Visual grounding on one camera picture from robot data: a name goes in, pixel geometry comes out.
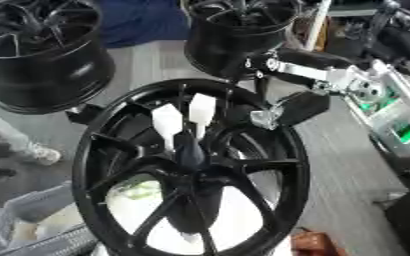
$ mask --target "blue surface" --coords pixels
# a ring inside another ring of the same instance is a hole
[[[154,40],[184,40],[185,14],[176,0],[99,0],[104,14],[101,38],[109,48]]]

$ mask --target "robotic arm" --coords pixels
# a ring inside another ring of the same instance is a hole
[[[280,99],[269,110],[253,111],[253,124],[270,130],[294,125],[326,111],[329,95],[338,95],[385,150],[410,157],[410,80],[380,60],[365,67],[328,54],[287,51],[247,59],[245,66],[256,70],[257,79],[303,78],[310,90]]]

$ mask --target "white sneaker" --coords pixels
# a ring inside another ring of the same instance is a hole
[[[46,166],[53,165],[62,159],[62,154],[59,151],[33,142],[28,144],[25,155],[26,160]]]

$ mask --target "gray bin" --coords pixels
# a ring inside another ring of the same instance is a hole
[[[40,222],[74,202],[71,182],[41,192],[32,192],[12,199],[0,211],[1,256],[72,256],[91,247],[96,239],[85,225],[40,241],[10,246],[17,220]]]

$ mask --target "white plastic block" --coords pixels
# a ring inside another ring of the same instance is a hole
[[[172,104],[166,104],[152,110],[152,122],[155,130],[163,137],[166,150],[174,150],[174,135],[183,130],[183,116]]]
[[[189,104],[189,120],[197,124],[197,138],[202,139],[216,112],[216,98],[196,93]]]

